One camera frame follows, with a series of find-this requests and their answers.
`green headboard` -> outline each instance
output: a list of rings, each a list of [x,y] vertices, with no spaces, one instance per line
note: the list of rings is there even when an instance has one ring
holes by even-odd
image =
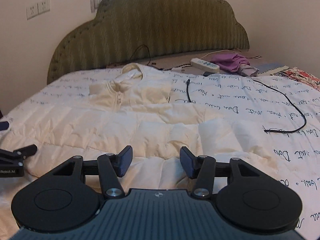
[[[102,0],[95,19],[56,48],[47,83],[77,70],[128,62],[145,44],[151,57],[207,49],[249,49],[248,36],[223,0]],[[141,49],[132,59],[148,56]]]

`circular pad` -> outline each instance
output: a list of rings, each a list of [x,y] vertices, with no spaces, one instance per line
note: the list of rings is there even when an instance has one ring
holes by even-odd
[[[43,176],[19,191],[11,210],[19,226],[61,232],[90,220],[100,206],[98,194],[73,176]]]
[[[72,195],[61,189],[44,190],[35,197],[36,206],[47,211],[63,209],[70,205],[71,201]]]
[[[302,211],[299,196],[269,177],[242,177],[220,190],[216,206],[232,224],[252,232],[294,229]]]

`wall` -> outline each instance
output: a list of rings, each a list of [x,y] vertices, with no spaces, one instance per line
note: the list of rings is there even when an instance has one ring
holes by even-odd
[[[320,77],[320,0],[226,0],[251,51]]]
[[[90,0],[50,0],[51,11],[27,21],[41,0],[0,0],[0,109],[7,114],[46,86],[52,54],[75,27],[94,18]]]

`white power strip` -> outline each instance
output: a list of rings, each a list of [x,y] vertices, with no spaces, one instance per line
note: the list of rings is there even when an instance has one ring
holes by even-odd
[[[193,58],[190,61],[191,66],[201,69],[203,71],[208,71],[212,73],[219,73],[220,72],[220,67],[216,64],[210,63],[208,61],[199,59],[199,58]]]

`purple cloth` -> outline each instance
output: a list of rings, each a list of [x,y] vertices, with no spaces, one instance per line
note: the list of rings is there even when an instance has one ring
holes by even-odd
[[[237,72],[241,64],[250,65],[250,62],[244,56],[237,53],[213,54],[210,62],[229,72]]]

